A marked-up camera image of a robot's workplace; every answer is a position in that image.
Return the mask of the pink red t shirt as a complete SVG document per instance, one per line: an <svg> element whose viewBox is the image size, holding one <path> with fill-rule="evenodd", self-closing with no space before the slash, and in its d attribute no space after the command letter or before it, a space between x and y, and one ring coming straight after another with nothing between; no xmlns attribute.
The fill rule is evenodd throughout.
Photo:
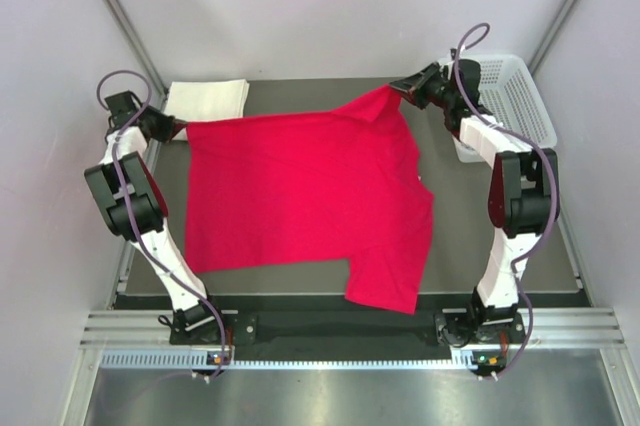
<svg viewBox="0 0 640 426"><path fill-rule="evenodd" d="M434 197L400 103L382 86L330 111L190 124L191 269L344 259L347 300L413 313Z"/></svg>

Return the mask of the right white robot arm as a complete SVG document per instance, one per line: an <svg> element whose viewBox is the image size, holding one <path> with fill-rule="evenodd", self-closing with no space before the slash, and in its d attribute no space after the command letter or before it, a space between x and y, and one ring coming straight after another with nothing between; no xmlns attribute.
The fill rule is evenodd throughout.
<svg viewBox="0 0 640 426"><path fill-rule="evenodd" d="M440 108L445 128L491 168L487 209L494 239L466 310L469 334L487 342L516 319L529 257L558 216L559 188L555 151L508 130L483 104L480 83L480 64L459 59L434 62L390 86L419 109Z"/></svg>

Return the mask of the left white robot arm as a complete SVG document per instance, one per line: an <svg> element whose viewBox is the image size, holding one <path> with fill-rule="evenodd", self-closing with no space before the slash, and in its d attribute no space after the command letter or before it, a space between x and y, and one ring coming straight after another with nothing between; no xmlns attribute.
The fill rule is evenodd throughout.
<svg viewBox="0 0 640 426"><path fill-rule="evenodd" d="M172 316L161 315L159 322L170 328L170 342L219 343L227 320L175 244L167 204L142 158L151 140L167 142L186 124L144 106L131 91L109 96L104 104L110 112L106 151L84 171L101 217L113 235L142 254L169 294Z"/></svg>

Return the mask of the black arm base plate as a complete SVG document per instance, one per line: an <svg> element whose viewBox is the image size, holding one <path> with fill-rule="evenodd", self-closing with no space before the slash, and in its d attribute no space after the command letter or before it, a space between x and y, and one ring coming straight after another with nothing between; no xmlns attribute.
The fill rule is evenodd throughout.
<svg viewBox="0 0 640 426"><path fill-rule="evenodd" d="M514 344L524 337L520 314L497 323L479 323L465 310L421 310L413 316L377 310L240 311L214 316L204 306L158 321L170 328L173 345L248 347L277 340L294 344L309 340L410 340L419 345L463 347L473 343Z"/></svg>

